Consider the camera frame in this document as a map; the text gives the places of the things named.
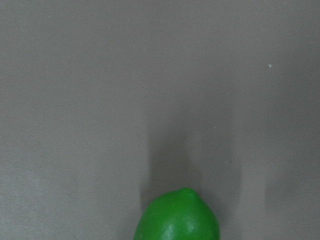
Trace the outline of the green lime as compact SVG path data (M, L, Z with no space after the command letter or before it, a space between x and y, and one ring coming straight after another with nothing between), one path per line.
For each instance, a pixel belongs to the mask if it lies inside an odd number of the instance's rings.
M142 214L134 240L219 240L220 225L212 209L191 188L167 192Z

